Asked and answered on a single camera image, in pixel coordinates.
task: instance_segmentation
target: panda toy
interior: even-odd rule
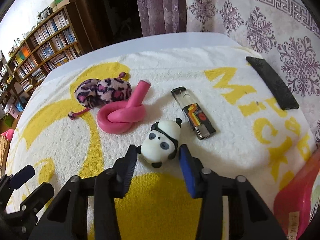
[[[160,168],[162,163],[176,156],[180,131],[180,118],[176,121],[156,122],[151,126],[151,131],[142,145],[137,147],[137,153],[151,163],[152,167]]]

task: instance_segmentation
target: white patterned curtain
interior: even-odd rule
[[[137,2],[143,36],[217,32],[261,53],[297,99],[320,143],[320,30],[300,0]]]

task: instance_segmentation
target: yellow and white towel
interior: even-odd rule
[[[17,210],[44,181],[57,193],[72,175],[98,175],[124,156],[130,144],[140,145],[154,122],[177,117],[183,120],[180,143],[186,143],[193,156],[219,175],[246,176],[272,209],[278,191],[316,145],[302,111],[282,111],[246,56],[261,57],[243,47],[144,52],[93,61],[92,66],[41,85],[21,116],[7,162],[7,174],[31,164],[36,175],[13,194],[9,209]],[[143,122],[125,134],[110,135],[97,125],[98,109],[76,120],[68,118],[69,111],[82,110],[73,96],[80,82],[116,77],[122,71],[130,73],[133,87],[140,79],[151,82]],[[171,95],[180,86],[198,98],[217,130],[213,137],[199,141],[190,129]],[[155,170],[139,157],[129,193],[116,201],[122,239],[195,239],[200,204],[188,195],[177,158]],[[91,199],[91,239],[92,206]]]

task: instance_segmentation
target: bookshelf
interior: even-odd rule
[[[18,46],[8,72],[31,95],[55,68],[92,51],[75,3],[44,19]]]

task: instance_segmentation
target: white table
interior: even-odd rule
[[[239,46],[239,44],[220,33],[169,33],[148,36],[123,41],[78,57],[51,71],[43,83],[64,76],[68,72],[89,66],[92,62],[100,62],[125,54],[143,51],[159,51],[161,49],[199,48],[207,46]]]

